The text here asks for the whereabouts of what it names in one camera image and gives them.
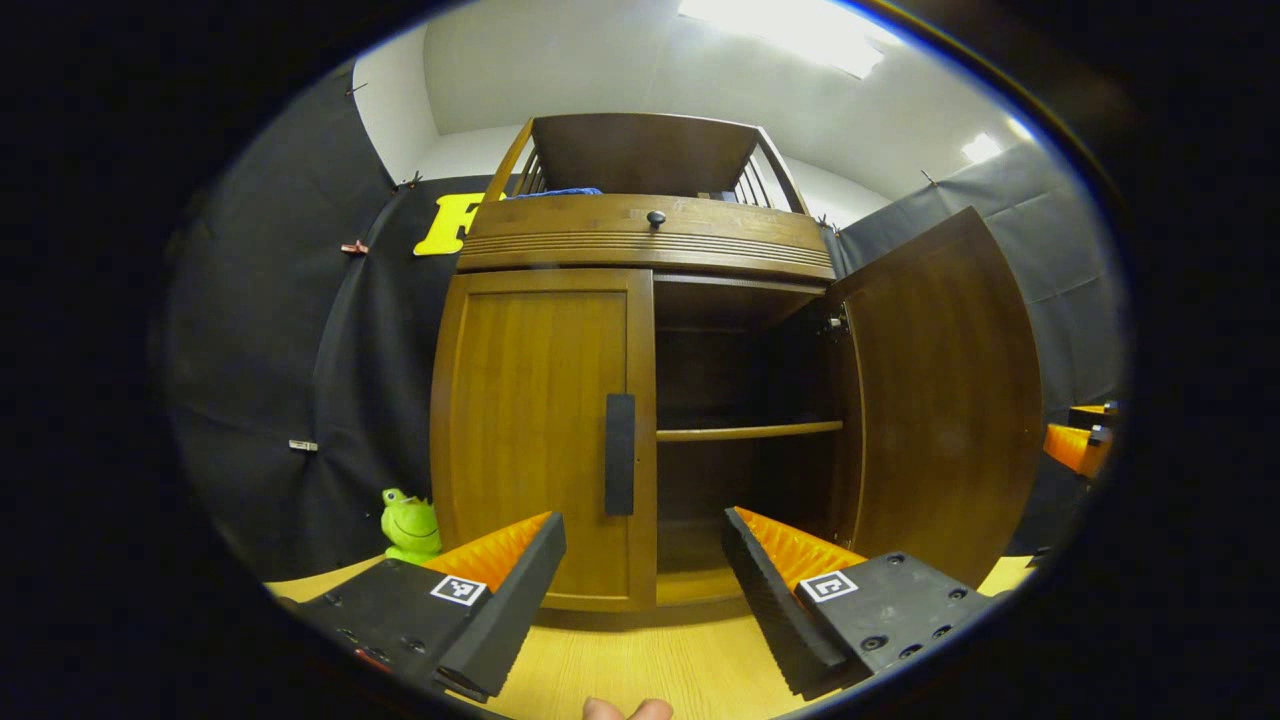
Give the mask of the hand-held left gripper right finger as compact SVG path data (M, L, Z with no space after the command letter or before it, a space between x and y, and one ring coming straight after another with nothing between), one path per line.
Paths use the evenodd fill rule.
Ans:
M739 506L723 518L723 553L774 664L804 700L908 664L995 603L902 551L864 557Z

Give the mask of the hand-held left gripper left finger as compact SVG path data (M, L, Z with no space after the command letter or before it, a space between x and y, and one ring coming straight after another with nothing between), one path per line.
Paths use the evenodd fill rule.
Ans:
M566 552L541 512L429 562L385 559L298 606L346 652L424 691L499 694Z

